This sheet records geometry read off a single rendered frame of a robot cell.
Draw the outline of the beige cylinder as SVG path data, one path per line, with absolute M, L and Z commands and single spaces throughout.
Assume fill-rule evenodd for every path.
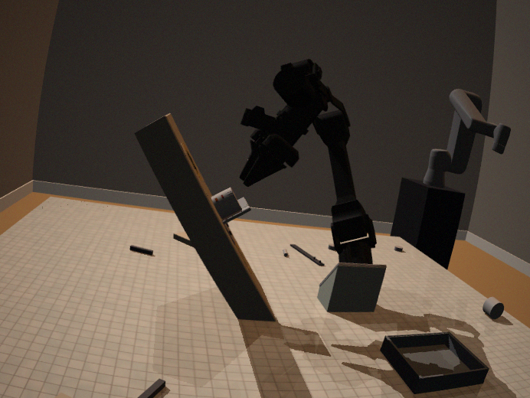
M 217 209 L 221 219 L 232 215 L 241 210 L 241 206 L 232 191 L 231 187 L 211 197 L 215 208 Z

